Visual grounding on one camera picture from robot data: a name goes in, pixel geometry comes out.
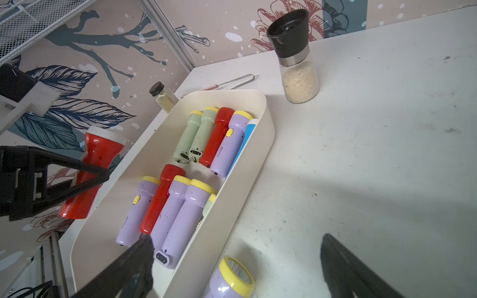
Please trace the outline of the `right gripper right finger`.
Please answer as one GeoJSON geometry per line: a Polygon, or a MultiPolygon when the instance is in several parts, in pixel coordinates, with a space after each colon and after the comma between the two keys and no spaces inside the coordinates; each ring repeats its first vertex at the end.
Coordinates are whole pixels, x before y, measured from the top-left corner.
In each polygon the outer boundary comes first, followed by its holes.
{"type": "Polygon", "coordinates": [[[401,298],[334,236],[327,233],[320,246],[324,281],[332,298],[401,298]]]}

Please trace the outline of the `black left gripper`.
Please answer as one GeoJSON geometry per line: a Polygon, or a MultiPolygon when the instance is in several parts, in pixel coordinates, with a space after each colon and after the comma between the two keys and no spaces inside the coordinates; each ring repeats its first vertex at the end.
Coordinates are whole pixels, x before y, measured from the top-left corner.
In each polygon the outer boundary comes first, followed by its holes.
{"type": "Polygon", "coordinates": [[[94,190],[109,179],[109,170],[37,147],[1,147],[1,216],[18,221],[66,203],[72,215],[87,215],[94,190]],[[53,183],[48,169],[70,173],[53,183]]]}

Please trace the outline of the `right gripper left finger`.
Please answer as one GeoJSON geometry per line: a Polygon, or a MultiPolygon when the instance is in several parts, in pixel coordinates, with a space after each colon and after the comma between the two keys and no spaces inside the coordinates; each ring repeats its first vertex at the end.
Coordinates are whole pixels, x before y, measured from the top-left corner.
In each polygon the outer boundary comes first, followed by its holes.
{"type": "Polygon", "coordinates": [[[112,262],[75,298],[145,298],[153,288],[154,246],[149,235],[140,238],[112,262]]]}

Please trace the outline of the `tall purple flashlight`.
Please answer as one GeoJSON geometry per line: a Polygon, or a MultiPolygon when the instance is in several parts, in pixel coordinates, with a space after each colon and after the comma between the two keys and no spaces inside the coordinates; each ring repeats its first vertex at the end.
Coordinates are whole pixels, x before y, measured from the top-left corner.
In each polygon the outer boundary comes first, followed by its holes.
{"type": "Polygon", "coordinates": [[[155,252],[156,259],[164,267],[175,269],[196,227],[201,220],[202,210],[211,194],[216,190],[193,179],[185,191],[185,202],[180,209],[162,247],[155,252]]]}

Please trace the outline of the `green flashlight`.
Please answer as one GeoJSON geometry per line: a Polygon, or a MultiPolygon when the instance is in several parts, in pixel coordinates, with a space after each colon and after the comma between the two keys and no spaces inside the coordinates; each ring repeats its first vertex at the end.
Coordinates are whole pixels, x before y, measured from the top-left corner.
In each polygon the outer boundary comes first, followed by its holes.
{"type": "Polygon", "coordinates": [[[187,119],[186,128],[183,131],[173,154],[173,158],[177,163],[187,164],[190,162],[188,152],[201,125],[202,115],[203,112],[198,110],[194,110],[190,113],[187,119]]]}
{"type": "Polygon", "coordinates": [[[201,124],[192,142],[191,148],[188,152],[191,161],[197,163],[202,157],[209,138],[215,126],[215,120],[219,109],[214,106],[207,107],[201,117],[201,124]]]}
{"type": "Polygon", "coordinates": [[[199,223],[201,223],[205,217],[208,215],[209,211],[211,210],[211,207],[213,206],[214,202],[216,200],[216,195],[211,194],[208,201],[206,202],[206,205],[204,206],[204,209],[202,210],[202,217],[199,223]]]}

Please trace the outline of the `blue flashlight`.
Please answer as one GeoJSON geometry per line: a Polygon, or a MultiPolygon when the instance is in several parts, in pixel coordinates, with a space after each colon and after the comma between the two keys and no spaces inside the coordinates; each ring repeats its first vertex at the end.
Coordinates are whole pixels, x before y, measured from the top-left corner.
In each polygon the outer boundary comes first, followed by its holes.
{"type": "Polygon", "coordinates": [[[252,135],[256,125],[258,124],[259,120],[258,119],[252,119],[248,122],[248,124],[246,125],[246,128],[245,128],[245,134],[244,134],[244,137],[243,137],[243,142],[242,142],[242,145],[240,146],[239,150],[238,150],[238,153],[232,163],[232,166],[228,172],[228,174],[231,173],[233,167],[235,166],[240,154],[242,153],[242,150],[244,149],[244,147],[247,145],[247,142],[248,142],[248,139],[250,138],[250,136],[252,135]]]}

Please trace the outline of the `purple flashlight across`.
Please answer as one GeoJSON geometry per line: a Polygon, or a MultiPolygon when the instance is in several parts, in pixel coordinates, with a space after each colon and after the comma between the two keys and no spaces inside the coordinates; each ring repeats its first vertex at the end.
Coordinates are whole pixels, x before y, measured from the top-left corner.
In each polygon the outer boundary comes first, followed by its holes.
{"type": "Polygon", "coordinates": [[[173,225],[176,216],[185,202],[185,191],[191,180],[184,176],[176,175],[167,191],[168,199],[155,222],[150,234],[154,250],[159,250],[173,225]]]}

